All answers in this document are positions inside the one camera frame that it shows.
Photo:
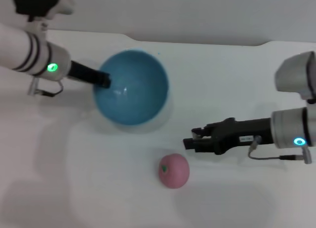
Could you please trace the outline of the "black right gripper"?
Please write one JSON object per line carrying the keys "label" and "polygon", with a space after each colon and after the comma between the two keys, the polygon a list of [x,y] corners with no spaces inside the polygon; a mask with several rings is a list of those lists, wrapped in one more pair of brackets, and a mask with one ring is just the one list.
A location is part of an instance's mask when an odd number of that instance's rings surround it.
{"label": "black right gripper", "polygon": [[272,144],[270,118],[236,121],[233,117],[222,122],[208,124],[191,130],[192,138],[183,140],[186,150],[212,152],[222,155],[229,149],[249,146],[256,136],[261,137],[261,144]]}

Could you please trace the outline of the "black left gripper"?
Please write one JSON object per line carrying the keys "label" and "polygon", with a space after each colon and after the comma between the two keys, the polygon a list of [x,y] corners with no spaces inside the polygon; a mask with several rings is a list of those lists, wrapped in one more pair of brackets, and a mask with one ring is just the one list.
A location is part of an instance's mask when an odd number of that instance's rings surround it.
{"label": "black left gripper", "polygon": [[71,61],[68,78],[98,85],[105,89],[111,87],[111,78],[108,73],[94,70],[75,61]]}

